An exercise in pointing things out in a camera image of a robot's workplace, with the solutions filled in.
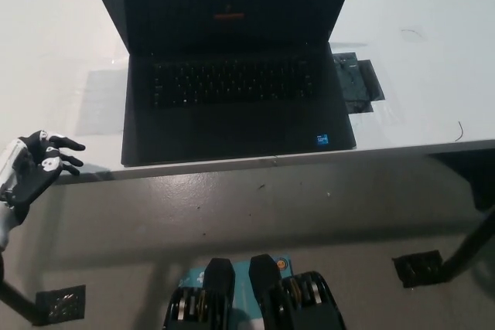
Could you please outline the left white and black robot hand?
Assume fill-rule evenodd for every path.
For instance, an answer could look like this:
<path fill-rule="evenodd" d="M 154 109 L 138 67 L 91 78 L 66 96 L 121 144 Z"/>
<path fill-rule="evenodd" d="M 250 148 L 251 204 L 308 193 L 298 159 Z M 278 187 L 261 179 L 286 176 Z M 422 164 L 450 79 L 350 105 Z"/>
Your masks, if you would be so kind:
<path fill-rule="evenodd" d="M 78 176 L 84 163 L 62 149 L 84 151 L 85 145 L 51 131 L 39 130 L 12 140 L 1 153 L 1 229 L 21 225 L 31 204 L 60 176 Z"/>

